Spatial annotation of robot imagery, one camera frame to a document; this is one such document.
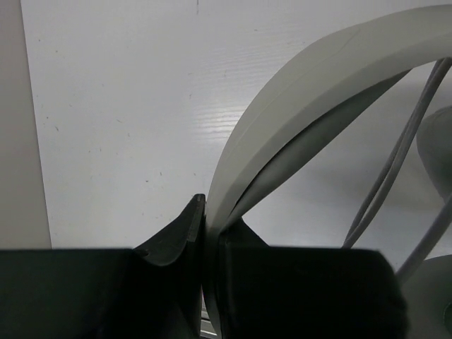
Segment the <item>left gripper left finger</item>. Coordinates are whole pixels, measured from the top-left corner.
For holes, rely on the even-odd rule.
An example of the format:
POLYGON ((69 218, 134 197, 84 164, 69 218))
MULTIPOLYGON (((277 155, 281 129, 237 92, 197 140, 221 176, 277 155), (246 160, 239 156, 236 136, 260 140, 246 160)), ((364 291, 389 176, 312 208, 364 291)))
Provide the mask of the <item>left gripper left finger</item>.
POLYGON ((2 338, 198 338, 203 194, 133 249, 3 250, 2 338))

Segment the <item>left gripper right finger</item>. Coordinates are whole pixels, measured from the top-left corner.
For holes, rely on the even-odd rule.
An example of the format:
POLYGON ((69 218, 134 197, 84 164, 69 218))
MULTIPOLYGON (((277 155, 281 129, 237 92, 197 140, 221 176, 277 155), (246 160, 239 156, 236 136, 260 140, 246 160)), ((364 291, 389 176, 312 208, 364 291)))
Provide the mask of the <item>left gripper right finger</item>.
POLYGON ((220 235, 217 301, 224 338, 406 336, 406 303, 381 253, 270 246, 242 220, 220 235))

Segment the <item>white grey headphones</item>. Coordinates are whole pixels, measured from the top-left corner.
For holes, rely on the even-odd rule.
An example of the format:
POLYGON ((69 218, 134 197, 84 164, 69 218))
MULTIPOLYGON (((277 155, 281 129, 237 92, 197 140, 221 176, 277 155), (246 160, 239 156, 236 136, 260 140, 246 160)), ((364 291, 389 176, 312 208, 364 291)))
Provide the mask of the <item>white grey headphones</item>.
POLYGON ((221 333, 215 296, 220 233, 241 196, 273 157, 306 127, 363 90, 451 55, 451 7, 392 13, 327 35, 305 47, 247 107, 224 147, 206 205, 203 293, 221 333))

